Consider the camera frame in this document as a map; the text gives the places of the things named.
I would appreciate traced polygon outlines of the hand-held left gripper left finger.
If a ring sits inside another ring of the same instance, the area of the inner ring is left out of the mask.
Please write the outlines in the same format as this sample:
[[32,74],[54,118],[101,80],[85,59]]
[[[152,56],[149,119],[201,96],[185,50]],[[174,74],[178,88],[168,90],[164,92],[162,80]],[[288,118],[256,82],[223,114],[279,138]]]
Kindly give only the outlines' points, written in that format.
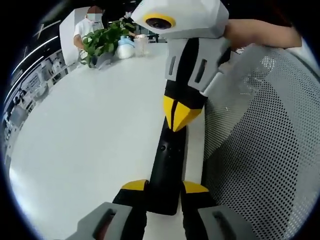
[[147,188],[140,179],[123,185],[112,202],[104,202],[77,223],[68,240],[141,240],[147,225]]

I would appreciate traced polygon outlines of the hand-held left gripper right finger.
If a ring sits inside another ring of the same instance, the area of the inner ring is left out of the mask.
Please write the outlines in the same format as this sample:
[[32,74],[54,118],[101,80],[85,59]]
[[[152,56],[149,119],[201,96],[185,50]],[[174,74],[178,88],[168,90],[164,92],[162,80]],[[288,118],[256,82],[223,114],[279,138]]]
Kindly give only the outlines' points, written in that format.
[[183,228],[188,240],[253,240],[251,224],[226,205],[216,205],[201,184],[184,181],[181,187]]

